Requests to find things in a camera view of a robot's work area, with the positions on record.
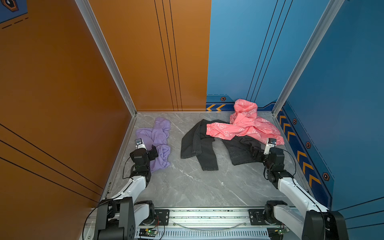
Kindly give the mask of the purple cloth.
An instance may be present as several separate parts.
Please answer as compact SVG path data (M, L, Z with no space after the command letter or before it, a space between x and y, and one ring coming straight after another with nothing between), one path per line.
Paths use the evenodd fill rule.
M171 147L168 145L170 136L171 122L165 118L156 118L152 128L140 128L136 130L136 138L142 139L148 150L155 146L158 157L150 161L151 173L157 170L168 168L171 163L168 157L171 153Z

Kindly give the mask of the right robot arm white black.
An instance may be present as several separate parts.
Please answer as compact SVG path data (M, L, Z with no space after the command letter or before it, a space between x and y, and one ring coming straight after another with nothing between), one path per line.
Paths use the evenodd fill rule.
M294 176L285 170L286 150L267 144L262 156L266 179L284 194L299 211L284 201L268 201L264 219L270 225L287 227L301 240L348 240L345 218L331 211L307 193Z

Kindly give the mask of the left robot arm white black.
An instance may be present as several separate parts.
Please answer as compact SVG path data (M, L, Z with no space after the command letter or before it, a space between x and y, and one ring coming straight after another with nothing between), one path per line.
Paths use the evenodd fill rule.
M95 240L133 240L140 223L155 217L152 201L135 203L151 179L150 162L157 158L155 146L140 144L130 153L134 165L129 182L112 198L102 200L97 210Z

